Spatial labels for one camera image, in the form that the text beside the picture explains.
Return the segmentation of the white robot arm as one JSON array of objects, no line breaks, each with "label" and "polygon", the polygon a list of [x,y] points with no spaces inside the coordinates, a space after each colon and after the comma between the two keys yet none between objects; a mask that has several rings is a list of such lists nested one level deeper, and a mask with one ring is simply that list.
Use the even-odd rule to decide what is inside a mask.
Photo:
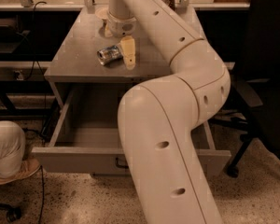
[{"label": "white robot arm", "polygon": [[128,90],[119,137],[148,224],[223,224],[191,139],[227,100],[231,79],[209,43],[162,0],[110,0],[134,15],[172,71]]}]

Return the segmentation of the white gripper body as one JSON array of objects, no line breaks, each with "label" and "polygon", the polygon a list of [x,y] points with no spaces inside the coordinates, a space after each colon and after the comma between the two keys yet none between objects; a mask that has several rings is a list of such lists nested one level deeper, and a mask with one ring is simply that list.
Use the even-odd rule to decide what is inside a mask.
[{"label": "white gripper body", "polygon": [[131,35],[136,28],[136,18],[119,19],[110,12],[107,13],[107,26],[114,37]]}]

